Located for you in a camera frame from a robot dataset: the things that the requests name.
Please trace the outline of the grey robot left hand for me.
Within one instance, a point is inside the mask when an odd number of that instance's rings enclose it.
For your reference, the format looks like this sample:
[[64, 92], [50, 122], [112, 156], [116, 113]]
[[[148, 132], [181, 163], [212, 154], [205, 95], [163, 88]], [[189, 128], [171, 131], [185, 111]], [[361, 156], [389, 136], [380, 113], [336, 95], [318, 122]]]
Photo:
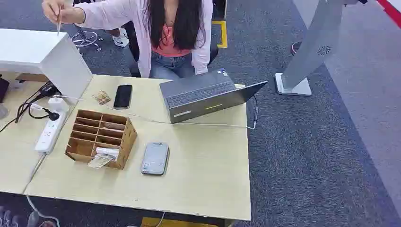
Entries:
[[56, 227], [57, 224], [48, 218], [39, 216], [36, 211], [32, 211], [28, 217], [13, 214], [4, 206], [0, 207], [0, 226], [1, 227]]

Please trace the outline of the person's hand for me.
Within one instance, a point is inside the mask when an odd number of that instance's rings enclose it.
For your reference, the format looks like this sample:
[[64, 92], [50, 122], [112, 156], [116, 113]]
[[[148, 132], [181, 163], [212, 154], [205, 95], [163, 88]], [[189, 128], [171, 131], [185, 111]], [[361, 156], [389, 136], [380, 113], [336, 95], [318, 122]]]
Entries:
[[47, 19], [54, 24], [82, 24], [86, 18], [81, 8], [72, 7], [63, 0], [43, 0], [42, 9]]

